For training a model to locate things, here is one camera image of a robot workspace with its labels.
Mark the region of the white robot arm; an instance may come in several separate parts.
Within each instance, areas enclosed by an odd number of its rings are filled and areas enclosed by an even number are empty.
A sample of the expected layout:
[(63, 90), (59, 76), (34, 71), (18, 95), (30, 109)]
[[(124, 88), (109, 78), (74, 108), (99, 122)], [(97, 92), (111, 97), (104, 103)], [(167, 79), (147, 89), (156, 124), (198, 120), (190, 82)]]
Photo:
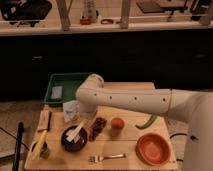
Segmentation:
[(98, 106), (142, 112), (188, 124), (182, 171), (213, 171), (213, 92), (176, 89), (109, 89), (91, 74), (76, 90), (79, 112)]

